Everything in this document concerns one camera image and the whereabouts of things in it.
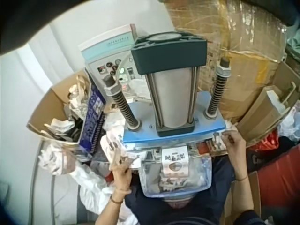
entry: open cardboard box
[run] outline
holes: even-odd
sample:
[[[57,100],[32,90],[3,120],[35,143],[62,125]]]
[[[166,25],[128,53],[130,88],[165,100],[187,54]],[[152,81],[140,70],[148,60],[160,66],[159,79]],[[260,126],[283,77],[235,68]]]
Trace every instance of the open cardboard box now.
[[[83,121],[83,127],[78,141],[66,142],[43,136],[40,131],[47,131],[47,128],[44,126],[45,123],[51,124],[53,118],[58,120],[67,120],[64,113],[64,104],[69,101],[69,88],[72,85],[77,84],[76,78],[78,75],[82,75],[85,78],[89,97],[88,112],[85,120]],[[27,123],[27,128],[33,133],[39,135],[43,140],[55,143],[65,149],[81,149],[88,153],[92,153],[96,147],[100,130],[104,122],[104,106],[105,99],[96,87],[91,76],[88,74],[88,71],[80,70],[52,86],[47,91],[32,113]]]

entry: cardboard box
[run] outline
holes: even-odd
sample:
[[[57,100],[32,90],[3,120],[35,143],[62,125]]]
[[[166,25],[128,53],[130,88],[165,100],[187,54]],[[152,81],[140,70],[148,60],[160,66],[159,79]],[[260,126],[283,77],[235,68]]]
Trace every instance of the cardboard box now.
[[[78,75],[85,77],[88,81],[87,83],[89,83],[88,111],[85,121],[83,122],[79,140],[77,142],[65,142],[43,136],[40,131],[47,130],[44,126],[45,123],[51,124],[53,118],[67,120],[63,106],[68,102],[69,88],[72,85],[77,84],[76,77]],[[47,91],[32,113],[27,123],[27,128],[39,135],[43,140],[55,143],[65,149],[77,150],[80,148],[88,153],[93,153],[104,122],[104,106],[105,99],[96,87],[91,76],[88,74],[87,70],[81,70],[52,86]]]
[[[285,106],[288,110],[281,116],[274,114],[275,111],[270,100],[266,98],[265,93],[261,92],[260,96],[237,125],[239,131],[247,140],[248,147],[258,143],[285,118],[300,98],[299,87],[299,75],[286,63],[281,62],[274,75],[272,85],[265,87],[265,90],[272,89],[282,101],[286,99]]]
[[[208,40],[207,64],[201,68],[199,90],[213,91],[217,62],[231,59],[221,100],[225,119],[238,121],[264,86],[272,83],[286,44],[286,26],[267,11],[241,0],[165,0],[177,30]]]

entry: instruction label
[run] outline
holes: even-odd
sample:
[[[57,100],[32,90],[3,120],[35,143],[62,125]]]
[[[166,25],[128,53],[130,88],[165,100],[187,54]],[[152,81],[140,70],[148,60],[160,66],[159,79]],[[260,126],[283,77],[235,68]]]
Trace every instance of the instruction label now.
[[[163,173],[166,177],[188,176],[188,147],[162,149]]]

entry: blue base plate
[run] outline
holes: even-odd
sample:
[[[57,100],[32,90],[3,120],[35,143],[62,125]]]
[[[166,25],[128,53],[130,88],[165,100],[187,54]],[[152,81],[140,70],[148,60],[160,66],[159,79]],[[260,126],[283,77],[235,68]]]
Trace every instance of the blue base plate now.
[[[168,144],[178,143],[179,140],[189,142],[193,140],[205,140],[212,138],[214,132],[225,129],[225,121],[218,110],[214,120],[208,120],[204,116],[205,109],[209,106],[211,95],[208,91],[201,91],[197,95],[195,105],[195,128],[191,133],[159,137],[155,127],[154,110],[150,104],[144,102],[132,102],[129,106],[135,117],[142,121],[142,127],[137,132],[133,132],[125,126],[123,142],[125,144],[147,144],[153,146],[161,142]]]

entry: plastic container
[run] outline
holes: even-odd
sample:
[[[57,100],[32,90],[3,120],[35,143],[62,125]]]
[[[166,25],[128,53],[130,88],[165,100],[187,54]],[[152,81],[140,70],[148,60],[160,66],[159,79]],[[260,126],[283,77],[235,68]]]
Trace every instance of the plastic container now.
[[[139,169],[142,190],[146,197],[181,199],[211,186],[211,157],[200,155],[195,144],[188,145],[188,176],[170,177],[163,173],[161,149],[149,150]]]

